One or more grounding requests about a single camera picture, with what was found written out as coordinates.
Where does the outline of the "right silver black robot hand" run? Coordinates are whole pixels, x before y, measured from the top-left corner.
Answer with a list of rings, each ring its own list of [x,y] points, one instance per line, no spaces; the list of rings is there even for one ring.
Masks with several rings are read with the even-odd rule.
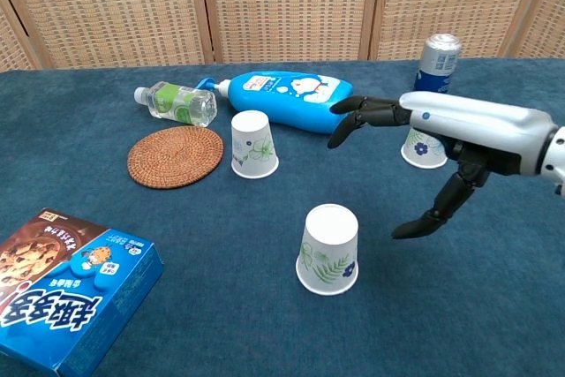
[[[540,175],[554,182],[556,194],[564,194],[564,129],[544,111],[428,91],[411,91],[396,100],[354,95],[330,110],[343,120],[329,148],[340,146],[364,124],[408,125],[436,138],[458,164],[433,206],[394,229],[394,239],[434,233],[492,173]]]

